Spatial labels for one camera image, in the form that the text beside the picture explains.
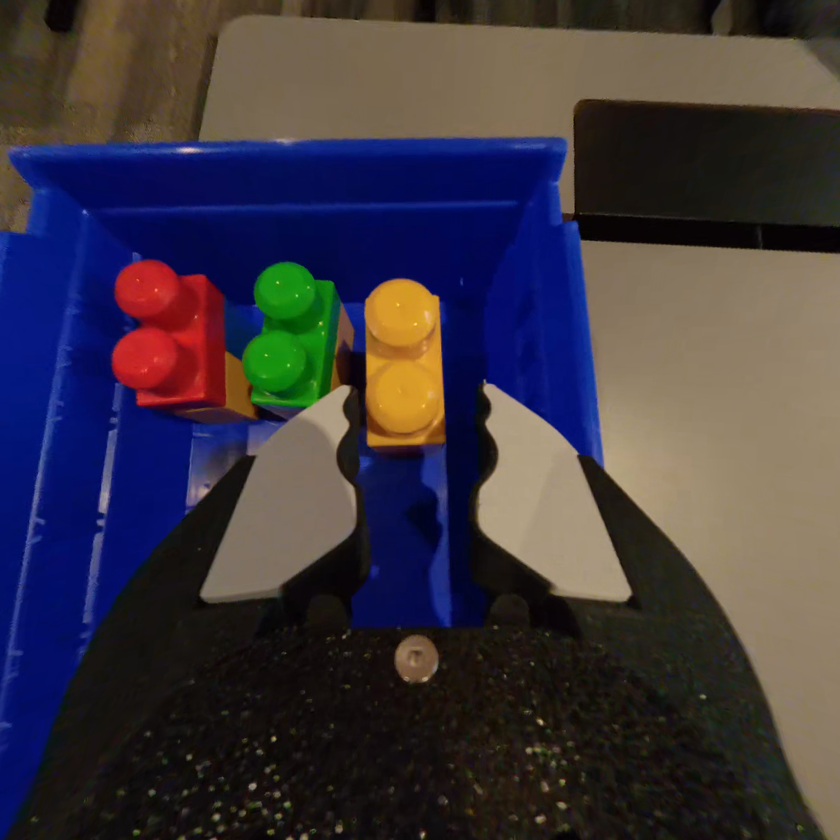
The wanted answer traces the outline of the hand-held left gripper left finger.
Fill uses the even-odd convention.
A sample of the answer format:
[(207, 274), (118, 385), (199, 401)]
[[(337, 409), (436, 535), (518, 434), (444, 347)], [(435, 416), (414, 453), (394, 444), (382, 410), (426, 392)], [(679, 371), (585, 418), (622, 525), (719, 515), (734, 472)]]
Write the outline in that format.
[(370, 569), (360, 469), (360, 395), (341, 385), (257, 448), (209, 566), (207, 604), (279, 597), (350, 602)]

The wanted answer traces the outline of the blue plastic storage bin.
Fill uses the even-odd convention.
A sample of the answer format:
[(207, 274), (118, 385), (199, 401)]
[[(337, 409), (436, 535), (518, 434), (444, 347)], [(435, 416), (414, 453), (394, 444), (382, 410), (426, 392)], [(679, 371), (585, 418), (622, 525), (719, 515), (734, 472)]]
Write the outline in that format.
[(68, 683), (130, 577), (237, 459), (245, 425), (139, 407), (110, 357), (135, 259), (213, 282), (245, 329), (280, 261), (335, 286), (364, 347), (364, 300), (418, 280), (443, 306), (447, 464), (396, 488), (363, 463), (374, 581), (362, 626), (473, 623), (468, 493), (476, 396), (500, 387), (603, 463), (577, 224), (561, 139), (147, 143), (24, 148), (24, 234), (2, 233), (2, 836)]

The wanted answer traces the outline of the green two-stud mega block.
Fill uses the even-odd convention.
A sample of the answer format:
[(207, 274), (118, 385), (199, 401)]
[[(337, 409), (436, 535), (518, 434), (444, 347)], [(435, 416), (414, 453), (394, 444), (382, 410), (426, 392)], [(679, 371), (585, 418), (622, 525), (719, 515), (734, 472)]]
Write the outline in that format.
[(265, 268), (254, 294), (263, 325), (242, 357), (251, 401), (288, 419), (334, 388), (343, 306), (332, 282), (290, 261)]

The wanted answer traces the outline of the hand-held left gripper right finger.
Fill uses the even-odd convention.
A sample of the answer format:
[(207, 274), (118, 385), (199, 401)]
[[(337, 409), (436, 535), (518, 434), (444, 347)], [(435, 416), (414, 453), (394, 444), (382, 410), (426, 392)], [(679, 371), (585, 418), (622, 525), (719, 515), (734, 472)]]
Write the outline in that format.
[(479, 391), (479, 477), (469, 501), (471, 565), (490, 598), (624, 604), (631, 585), (562, 433), (497, 385)]

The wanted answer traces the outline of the red two-stud mega block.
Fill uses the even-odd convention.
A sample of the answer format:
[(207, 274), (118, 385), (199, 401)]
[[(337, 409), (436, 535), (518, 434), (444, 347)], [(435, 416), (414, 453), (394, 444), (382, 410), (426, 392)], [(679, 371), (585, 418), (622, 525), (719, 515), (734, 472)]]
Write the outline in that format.
[(120, 270), (114, 298), (136, 325), (115, 345), (112, 372), (139, 406), (174, 413), (224, 405), (224, 296), (206, 276), (142, 259)]

